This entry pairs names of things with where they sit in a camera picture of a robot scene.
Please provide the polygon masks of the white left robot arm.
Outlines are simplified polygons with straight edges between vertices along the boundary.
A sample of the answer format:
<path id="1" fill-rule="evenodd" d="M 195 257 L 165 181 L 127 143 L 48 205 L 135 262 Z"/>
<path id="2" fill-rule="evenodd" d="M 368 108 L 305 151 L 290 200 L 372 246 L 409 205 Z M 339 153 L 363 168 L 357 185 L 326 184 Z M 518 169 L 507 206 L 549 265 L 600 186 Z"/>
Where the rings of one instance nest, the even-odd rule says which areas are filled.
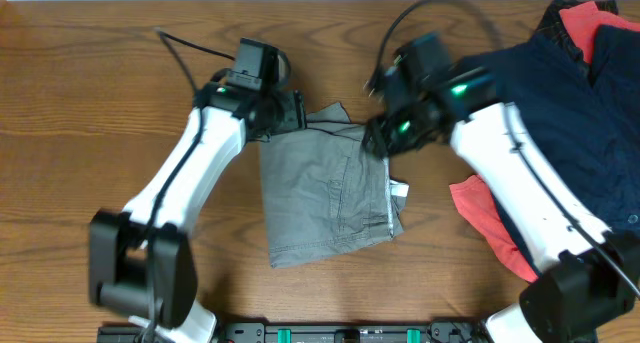
<path id="1" fill-rule="evenodd" d="M 89 298 L 128 316 L 100 342 L 213 342 L 218 319 L 196 298 L 190 246 L 216 182 L 246 144 L 306 127 L 297 90 L 251 91 L 210 82 L 193 97 L 185 131 L 148 185 L 119 213 L 89 225 Z"/>

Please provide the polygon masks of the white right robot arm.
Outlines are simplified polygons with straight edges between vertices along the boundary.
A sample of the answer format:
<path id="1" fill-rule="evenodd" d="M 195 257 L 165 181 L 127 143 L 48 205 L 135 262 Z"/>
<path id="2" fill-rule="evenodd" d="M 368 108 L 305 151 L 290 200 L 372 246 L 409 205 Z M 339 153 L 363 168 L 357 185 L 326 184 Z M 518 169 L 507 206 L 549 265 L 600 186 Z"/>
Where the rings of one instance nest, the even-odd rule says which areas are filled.
<path id="1" fill-rule="evenodd" d="M 616 234 L 569 190 L 513 103 L 483 68 L 430 74 L 377 71 L 368 83 L 384 112 L 362 145 L 379 158 L 441 138 L 508 213 L 539 277 L 480 325 L 480 342 L 572 342 L 630 312 L 639 299 L 639 239 Z"/>

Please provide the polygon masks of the grey shorts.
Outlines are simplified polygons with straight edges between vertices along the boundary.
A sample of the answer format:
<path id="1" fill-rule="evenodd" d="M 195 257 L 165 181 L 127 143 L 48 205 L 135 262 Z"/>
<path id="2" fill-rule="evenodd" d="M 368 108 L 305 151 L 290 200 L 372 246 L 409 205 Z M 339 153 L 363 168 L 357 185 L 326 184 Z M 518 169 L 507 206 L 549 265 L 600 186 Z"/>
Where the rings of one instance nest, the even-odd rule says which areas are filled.
<path id="1" fill-rule="evenodd" d="M 340 103 L 307 116 L 302 131 L 260 147 L 269 261 L 288 268 L 394 239 L 408 184 L 364 152 L 364 128 Z"/>

